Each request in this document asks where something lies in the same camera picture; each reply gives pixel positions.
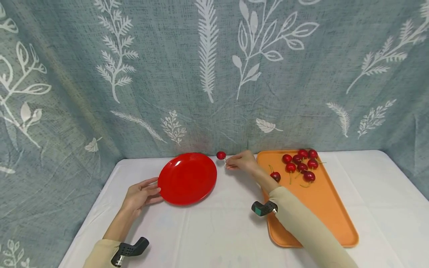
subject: fabric backdrop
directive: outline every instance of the fabric backdrop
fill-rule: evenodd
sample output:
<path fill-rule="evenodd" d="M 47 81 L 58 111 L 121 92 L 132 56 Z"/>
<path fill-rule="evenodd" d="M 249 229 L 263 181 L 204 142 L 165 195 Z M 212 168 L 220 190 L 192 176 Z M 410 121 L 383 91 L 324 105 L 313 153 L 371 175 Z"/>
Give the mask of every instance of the fabric backdrop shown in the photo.
<path fill-rule="evenodd" d="M 0 1 L 2 267 L 57 267 L 123 158 L 379 149 L 429 197 L 429 0 Z"/>

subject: wrist device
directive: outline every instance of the wrist device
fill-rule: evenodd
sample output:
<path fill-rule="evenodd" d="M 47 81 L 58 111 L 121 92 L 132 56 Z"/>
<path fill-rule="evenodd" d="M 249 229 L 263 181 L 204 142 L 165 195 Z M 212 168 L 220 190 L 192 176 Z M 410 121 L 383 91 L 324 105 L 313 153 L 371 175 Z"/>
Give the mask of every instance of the wrist device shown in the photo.
<path fill-rule="evenodd" d="M 149 241 L 144 237 L 140 237 L 137 243 L 135 243 L 133 246 L 126 243 L 121 243 L 119 244 L 118 252 L 113 256 L 110 262 L 115 267 L 121 267 L 124 257 L 141 255 L 148 245 Z"/>
<path fill-rule="evenodd" d="M 252 205 L 252 210 L 256 215 L 262 217 L 270 213 L 271 211 L 274 212 L 274 214 L 277 213 L 278 207 L 275 203 L 268 201 L 265 203 L 265 205 L 259 203 L 258 201 L 254 202 Z"/>

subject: white table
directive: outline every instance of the white table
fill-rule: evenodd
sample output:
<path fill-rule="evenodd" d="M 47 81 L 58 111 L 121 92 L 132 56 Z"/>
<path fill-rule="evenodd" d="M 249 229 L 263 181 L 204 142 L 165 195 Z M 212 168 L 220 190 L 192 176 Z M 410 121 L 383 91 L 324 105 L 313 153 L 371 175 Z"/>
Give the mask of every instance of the white table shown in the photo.
<path fill-rule="evenodd" d="M 358 233 L 348 249 L 360 268 L 429 267 L 429 202 L 380 151 L 320 153 Z M 118 211 L 127 188 L 156 177 L 170 158 L 120 161 L 67 251 L 60 268 L 82 267 Z M 250 206 L 259 187 L 216 161 L 218 180 L 203 202 L 188 208 L 149 207 L 127 242 L 140 236 L 148 249 L 129 268 L 316 268 L 304 249 L 275 246 L 264 218 Z"/>

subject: person's left hand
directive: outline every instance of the person's left hand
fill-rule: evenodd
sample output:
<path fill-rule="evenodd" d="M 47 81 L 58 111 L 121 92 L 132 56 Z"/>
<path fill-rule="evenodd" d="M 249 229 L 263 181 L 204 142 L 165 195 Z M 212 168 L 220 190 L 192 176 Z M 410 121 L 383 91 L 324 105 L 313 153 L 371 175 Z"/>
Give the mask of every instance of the person's left hand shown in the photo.
<path fill-rule="evenodd" d="M 145 205 L 154 204 L 164 199 L 159 195 L 158 177 L 148 179 L 128 188 L 121 210 L 129 211 L 137 218 Z"/>

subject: hand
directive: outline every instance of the hand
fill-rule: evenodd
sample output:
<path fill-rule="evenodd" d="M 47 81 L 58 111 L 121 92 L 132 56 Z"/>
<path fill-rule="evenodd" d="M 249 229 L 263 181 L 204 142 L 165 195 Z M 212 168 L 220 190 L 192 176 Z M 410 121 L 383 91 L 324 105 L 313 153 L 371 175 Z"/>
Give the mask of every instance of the hand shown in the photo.
<path fill-rule="evenodd" d="M 241 169 L 247 173 L 253 174 L 259 165 L 255 160 L 252 152 L 249 150 L 243 151 L 227 159 L 227 169 L 236 170 Z"/>
<path fill-rule="evenodd" d="M 163 200 L 159 195 L 158 177 L 139 182 L 128 188 L 121 210 L 132 213 L 137 218 L 145 205 L 154 204 Z"/>

